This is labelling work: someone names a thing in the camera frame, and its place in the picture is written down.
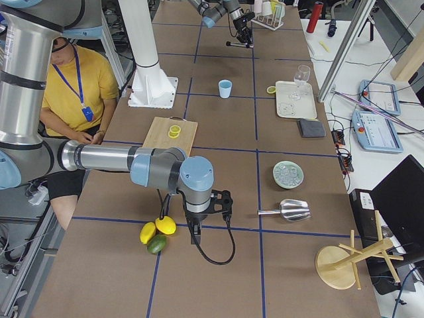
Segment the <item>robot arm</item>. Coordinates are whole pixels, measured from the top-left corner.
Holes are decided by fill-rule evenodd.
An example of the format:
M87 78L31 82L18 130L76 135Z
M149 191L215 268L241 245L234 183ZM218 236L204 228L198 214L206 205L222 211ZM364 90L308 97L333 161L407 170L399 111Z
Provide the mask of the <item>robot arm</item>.
M99 1L2 1L8 22L1 70L1 187L46 176L50 202L67 228L86 168L128 171L142 186L181 193L189 221L211 205L213 171L181 150L107 150L118 87L108 61L75 46L101 27Z
M222 17L228 15L236 29L236 34L233 37L237 39L237 42L227 41L226 46L254 48L252 30L248 27L248 22L255 17L255 13L242 9L239 1L218 1L214 7L208 1L189 0L188 2L196 9L201 16L203 25L207 28L212 28Z

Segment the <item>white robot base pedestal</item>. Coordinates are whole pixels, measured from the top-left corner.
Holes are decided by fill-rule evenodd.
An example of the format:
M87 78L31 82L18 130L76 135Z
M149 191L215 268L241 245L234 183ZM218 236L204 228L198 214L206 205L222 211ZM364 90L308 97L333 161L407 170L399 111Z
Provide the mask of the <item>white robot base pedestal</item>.
M148 2L122 0L119 7L136 64L129 106L171 109L178 78L168 77L160 66Z

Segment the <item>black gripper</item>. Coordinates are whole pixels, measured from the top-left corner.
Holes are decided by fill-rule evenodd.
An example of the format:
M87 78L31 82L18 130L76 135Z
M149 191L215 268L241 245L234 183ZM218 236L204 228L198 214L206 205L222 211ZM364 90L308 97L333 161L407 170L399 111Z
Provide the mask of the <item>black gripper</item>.
M185 210L185 218L191 235L191 244L200 245L202 222L210 214L209 211L191 212Z
M247 23L242 23L239 21L239 18L233 21L234 27L237 30L236 38L243 47L253 48L254 43L252 39L252 33Z

